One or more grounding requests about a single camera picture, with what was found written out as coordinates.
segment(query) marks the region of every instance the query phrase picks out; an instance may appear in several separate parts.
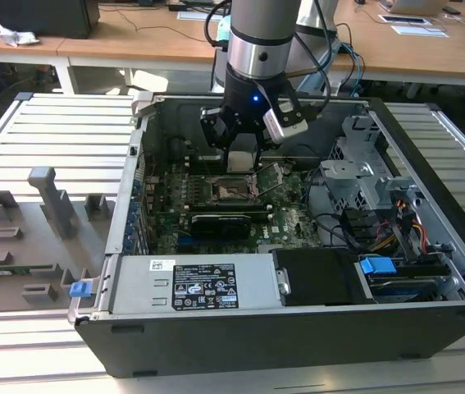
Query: table leg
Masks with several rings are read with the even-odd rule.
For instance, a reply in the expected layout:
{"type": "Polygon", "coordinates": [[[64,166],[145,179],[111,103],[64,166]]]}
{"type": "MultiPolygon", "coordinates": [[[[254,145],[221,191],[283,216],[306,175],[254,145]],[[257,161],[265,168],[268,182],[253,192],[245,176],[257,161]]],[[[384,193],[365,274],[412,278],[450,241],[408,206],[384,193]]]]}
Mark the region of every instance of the table leg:
{"type": "Polygon", "coordinates": [[[57,64],[55,65],[55,69],[57,72],[57,77],[59,78],[59,82],[61,83],[62,93],[76,94],[78,89],[73,68],[71,66],[67,66],[66,64],[57,64]]]}
{"type": "Polygon", "coordinates": [[[418,93],[418,90],[422,87],[422,84],[411,84],[409,86],[409,89],[407,90],[407,98],[408,99],[414,99],[416,97],[416,94],[418,93]]]}
{"type": "Polygon", "coordinates": [[[125,71],[125,86],[132,86],[134,84],[134,72],[131,68],[124,68],[125,71]]]}

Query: white paper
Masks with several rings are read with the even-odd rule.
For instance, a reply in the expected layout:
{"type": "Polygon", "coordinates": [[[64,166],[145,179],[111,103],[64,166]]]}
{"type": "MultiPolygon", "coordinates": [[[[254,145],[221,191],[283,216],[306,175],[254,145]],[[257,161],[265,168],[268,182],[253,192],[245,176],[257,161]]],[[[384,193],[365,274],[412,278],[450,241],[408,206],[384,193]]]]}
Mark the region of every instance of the white paper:
{"type": "Polygon", "coordinates": [[[0,24],[0,40],[5,44],[11,45],[12,47],[18,47],[19,45],[37,44],[39,40],[35,38],[35,34],[29,31],[18,32],[7,29],[0,24]]]}
{"type": "Polygon", "coordinates": [[[391,26],[398,34],[407,35],[424,35],[426,37],[449,37],[442,30],[431,29],[428,27],[415,27],[415,26],[391,26]]]}
{"type": "Polygon", "coordinates": [[[150,271],[174,271],[175,260],[150,260],[150,271]]]}
{"type": "MultiPolygon", "coordinates": [[[[207,19],[207,13],[199,11],[179,11],[177,13],[177,19],[180,21],[205,21],[207,19]]],[[[223,19],[223,16],[214,15],[211,21],[219,22],[221,19],[223,19]]]]}

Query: robotic arm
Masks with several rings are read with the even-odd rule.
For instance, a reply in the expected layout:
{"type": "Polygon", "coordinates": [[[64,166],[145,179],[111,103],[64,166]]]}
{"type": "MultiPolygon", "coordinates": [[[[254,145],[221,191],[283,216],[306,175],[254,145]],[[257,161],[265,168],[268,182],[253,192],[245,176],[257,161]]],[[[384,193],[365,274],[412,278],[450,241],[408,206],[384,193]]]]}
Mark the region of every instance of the robotic arm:
{"type": "Polygon", "coordinates": [[[285,69],[289,55],[296,51],[296,34],[301,41],[321,43],[322,48],[328,43],[321,67],[325,70],[329,66],[338,1],[233,0],[221,5],[230,2],[230,41],[224,45],[228,59],[224,100],[218,109],[202,109],[201,124],[207,142],[223,149],[225,160],[238,134],[254,134],[257,165],[263,150],[277,148],[285,139],[306,131],[308,122],[322,110],[299,103],[285,69]],[[220,120],[224,130],[218,134],[220,120]],[[265,137],[265,130],[270,138],[265,137]]]}

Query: motherboard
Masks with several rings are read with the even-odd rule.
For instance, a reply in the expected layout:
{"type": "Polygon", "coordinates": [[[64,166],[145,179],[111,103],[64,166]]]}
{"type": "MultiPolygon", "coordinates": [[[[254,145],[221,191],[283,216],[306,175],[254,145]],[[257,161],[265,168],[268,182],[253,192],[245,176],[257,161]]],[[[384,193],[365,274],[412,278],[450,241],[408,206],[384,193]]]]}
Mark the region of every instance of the motherboard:
{"type": "Polygon", "coordinates": [[[220,173],[212,163],[171,163],[146,184],[152,254],[269,253],[320,245],[303,203],[308,172],[265,162],[255,173],[220,173]]]}

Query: open computer chassis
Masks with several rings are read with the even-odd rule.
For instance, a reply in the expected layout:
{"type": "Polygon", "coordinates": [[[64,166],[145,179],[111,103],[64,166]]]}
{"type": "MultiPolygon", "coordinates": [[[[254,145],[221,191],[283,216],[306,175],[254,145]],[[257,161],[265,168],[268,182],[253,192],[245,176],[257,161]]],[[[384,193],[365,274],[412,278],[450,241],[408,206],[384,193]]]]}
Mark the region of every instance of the open computer chassis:
{"type": "Polygon", "coordinates": [[[228,163],[204,139],[220,100],[134,103],[95,301],[69,313],[111,375],[409,360],[465,336],[465,212],[380,100],[333,100],[258,168],[248,135],[228,163]]]}

